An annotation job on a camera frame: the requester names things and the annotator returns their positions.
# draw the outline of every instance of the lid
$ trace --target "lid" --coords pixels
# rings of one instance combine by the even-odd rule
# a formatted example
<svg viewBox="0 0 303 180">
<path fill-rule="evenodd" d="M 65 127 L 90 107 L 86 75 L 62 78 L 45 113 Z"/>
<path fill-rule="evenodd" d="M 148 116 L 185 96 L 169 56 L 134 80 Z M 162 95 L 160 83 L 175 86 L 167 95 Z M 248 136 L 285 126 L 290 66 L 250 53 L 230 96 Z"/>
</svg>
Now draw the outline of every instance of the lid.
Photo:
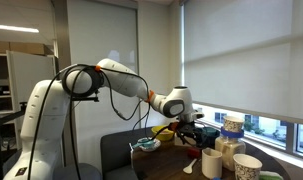
<svg viewBox="0 0 303 180">
<path fill-rule="evenodd" d="M 228 136 L 230 138 L 243 138 L 244 130 L 242 129 L 241 132 L 231 132 L 231 131 L 227 131 L 223 127 L 221 127 L 221 134 L 224 136 Z"/>
</svg>

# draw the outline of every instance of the ceiling light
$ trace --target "ceiling light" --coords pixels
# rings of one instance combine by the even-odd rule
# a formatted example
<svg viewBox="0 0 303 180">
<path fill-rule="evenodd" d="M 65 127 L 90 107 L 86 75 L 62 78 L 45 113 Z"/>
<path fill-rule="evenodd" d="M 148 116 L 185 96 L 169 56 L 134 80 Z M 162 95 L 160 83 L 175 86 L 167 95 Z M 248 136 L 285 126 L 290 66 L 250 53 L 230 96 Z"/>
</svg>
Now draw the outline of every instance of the ceiling light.
<svg viewBox="0 0 303 180">
<path fill-rule="evenodd" d="M 11 30 L 11 31 L 23 31 L 23 32 L 39 33 L 38 29 L 25 28 L 25 27 L 16 27 L 16 26 L 0 25 L 0 29 Z"/>
</svg>

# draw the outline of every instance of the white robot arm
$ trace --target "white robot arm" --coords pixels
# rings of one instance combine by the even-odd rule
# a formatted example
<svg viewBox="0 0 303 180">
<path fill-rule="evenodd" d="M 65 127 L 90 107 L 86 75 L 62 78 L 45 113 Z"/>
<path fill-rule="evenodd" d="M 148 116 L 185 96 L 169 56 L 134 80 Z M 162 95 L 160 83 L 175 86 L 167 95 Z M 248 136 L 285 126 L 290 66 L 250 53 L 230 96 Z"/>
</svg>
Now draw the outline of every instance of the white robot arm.
<svg viewBox="0 0 303 180">
<path fill-rule="evenodd" d="M 21 131 L 22 154 L 5 180 L 27 177 L 51 180 L 70 98 L 88 97 L 101 87 L 129 97 L 137 96 L 169 118 L 179 116 L 186 123 L 198 118 L 194 116 L 188 88 L 176 87 L 168 96 L 156 94 L 148 90 L 141 77 L 116 61 L 103 59 L 96 66 L 71 66 L 63 73 L 62 80 L 41 81 L 33 89 Z"/>
</svg>

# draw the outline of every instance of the spoon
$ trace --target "spoon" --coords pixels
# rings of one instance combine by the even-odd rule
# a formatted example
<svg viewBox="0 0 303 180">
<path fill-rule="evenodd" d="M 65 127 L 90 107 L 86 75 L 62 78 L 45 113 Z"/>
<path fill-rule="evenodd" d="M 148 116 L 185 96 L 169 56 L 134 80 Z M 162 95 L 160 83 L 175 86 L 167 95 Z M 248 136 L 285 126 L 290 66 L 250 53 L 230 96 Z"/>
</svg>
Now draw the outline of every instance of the spoon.
<svg viewBox="0 0 303 180">
<path fill-rule="evenodd" d="M 197 161 L 197 159 L 193 159 L 193 161 L 189 164 L 189 166 L 183 168 L 183 171 L 187 174 L 191 174 L 192 173 L 192 166 L 193 164 Z"/>
</svg>

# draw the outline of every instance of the bowl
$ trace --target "bowl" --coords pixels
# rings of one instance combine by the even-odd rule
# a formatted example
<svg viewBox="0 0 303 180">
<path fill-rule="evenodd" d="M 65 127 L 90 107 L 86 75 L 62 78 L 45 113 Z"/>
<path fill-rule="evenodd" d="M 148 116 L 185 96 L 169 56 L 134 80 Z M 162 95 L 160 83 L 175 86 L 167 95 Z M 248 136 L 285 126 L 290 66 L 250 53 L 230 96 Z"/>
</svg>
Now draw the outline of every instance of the bowl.
<svg viewBox="0 0 303 180">
<path fill-rule="evenodd" d="M 160 131 L 162 128 L 166 127 L 166 125 L 160 125 L 160 126 L 154 126 L 151 128 L 151 131 L 153 133 L 153 136 L 157 134 L 158 131 Z M 163 130 L 156 136 L 157 139 L 160 141 L 169 141 L 173 138 L 174 132 L 170 131 L 168 129 Z"/>
</svg>

